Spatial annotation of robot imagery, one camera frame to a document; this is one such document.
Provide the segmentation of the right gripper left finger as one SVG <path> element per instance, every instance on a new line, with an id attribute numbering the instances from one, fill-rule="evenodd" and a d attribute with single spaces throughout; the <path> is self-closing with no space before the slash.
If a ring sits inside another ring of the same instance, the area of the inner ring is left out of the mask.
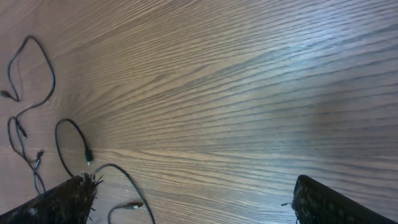
<path id="1" fill-rule="evenodd" d="M 86 223 L 102 178 L 82 173 L 1 215 L 1 224 Z"/>

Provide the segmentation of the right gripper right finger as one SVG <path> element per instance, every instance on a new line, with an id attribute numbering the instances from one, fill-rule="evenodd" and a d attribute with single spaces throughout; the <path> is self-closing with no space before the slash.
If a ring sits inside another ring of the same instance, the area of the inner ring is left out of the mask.
<path id="1" fill-rule="evenodd" d="M 301 224 L 397 224 L 307 175 L 297 177 L 288 205 Z"/>

